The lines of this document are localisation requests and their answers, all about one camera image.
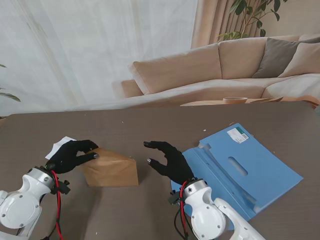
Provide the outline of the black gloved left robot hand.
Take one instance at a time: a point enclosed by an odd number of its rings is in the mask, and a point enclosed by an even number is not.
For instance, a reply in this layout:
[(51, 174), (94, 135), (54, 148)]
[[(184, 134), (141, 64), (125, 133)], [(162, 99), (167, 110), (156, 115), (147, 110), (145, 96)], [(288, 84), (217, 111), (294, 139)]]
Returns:
[(91, 140), (70, 140), (47, 161), (45, 168), (56, 174), (68, 173), (75, 167), (98, 158), (99, 155), (94, 152), (98, 148)]

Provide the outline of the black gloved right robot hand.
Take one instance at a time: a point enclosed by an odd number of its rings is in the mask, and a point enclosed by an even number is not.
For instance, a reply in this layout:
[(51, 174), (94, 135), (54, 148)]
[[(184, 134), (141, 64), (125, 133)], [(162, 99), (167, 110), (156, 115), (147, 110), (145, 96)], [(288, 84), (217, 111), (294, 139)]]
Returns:
[(167, 164), (163, 165), (155, 159), (148, 158), (148, 164), (160, 175), (168, 177), (171, 181), (183, 185), (195, 178), (183, 154), (166, 141), (144, 141), (146, 148), (157, 149), (164, 153)]

